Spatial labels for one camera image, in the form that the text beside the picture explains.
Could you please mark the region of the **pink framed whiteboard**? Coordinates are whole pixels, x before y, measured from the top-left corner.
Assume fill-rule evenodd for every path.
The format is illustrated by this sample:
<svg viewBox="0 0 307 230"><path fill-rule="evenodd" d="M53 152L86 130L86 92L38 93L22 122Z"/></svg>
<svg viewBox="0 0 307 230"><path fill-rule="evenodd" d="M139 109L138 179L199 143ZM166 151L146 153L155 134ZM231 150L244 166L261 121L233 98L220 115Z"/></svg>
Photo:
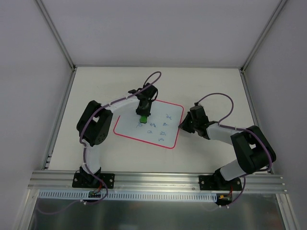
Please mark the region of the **pink framed whiteboard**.
<svg viewBox="0 0 307 230"><path fill-rule="evenodd" d="M184 107L161 100L152 103L151 115L146 123L134 111L119 116L113 128L114 134L156 145L166 149L176 146Z"/></svg>

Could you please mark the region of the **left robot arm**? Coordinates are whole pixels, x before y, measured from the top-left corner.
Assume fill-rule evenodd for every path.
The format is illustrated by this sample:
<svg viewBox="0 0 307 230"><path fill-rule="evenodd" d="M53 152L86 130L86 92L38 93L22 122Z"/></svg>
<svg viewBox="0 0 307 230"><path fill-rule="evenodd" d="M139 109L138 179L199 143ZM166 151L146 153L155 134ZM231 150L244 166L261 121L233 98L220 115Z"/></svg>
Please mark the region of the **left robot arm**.
<svg viewBox="0 0 307 230"><path fill-rule="evenodd" d="M141 95L122 97L106 105L95 100L88 103L77 123L79 142L84 146L81 165L85 171L83 181L88 187L95 187L100 182L100 176L97 174L101 170L100 154L96 146L107 138L114 113L135 111L140 122L146 123L154 101L154 98Z"/></svg>

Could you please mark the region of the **green whiteboard eraser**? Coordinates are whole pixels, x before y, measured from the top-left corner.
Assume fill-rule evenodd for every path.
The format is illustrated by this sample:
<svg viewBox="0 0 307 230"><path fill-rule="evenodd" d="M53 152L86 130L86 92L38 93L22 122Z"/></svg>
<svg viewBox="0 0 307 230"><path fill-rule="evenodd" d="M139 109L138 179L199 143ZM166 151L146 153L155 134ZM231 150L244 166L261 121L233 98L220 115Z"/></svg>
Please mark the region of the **green whiteboard eraser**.
<svg viewBox="0 0 307 230"><path fill-rule="evenodd" d="M140 123L146 124L147 123L147 116L141 116L140 117Z"/></svg>

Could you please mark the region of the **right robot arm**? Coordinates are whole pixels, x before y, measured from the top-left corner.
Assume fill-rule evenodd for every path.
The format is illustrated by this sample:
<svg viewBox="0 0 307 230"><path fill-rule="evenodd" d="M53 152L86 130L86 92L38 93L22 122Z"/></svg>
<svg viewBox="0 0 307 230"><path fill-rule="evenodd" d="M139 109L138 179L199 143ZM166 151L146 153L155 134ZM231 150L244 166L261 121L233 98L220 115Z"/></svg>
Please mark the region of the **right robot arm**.
<svg viewBox="0 0 307 230"><path fill-rule="evenodd" d="M229 190L242 176L267 171L276 161L276 154L258 126L235 128L209 121L207 115L192 111L178 126L188 133L197 133L207 140L218 140L234 148L236 159L215 170L207 179L200 179L201 190Z"/></svg>

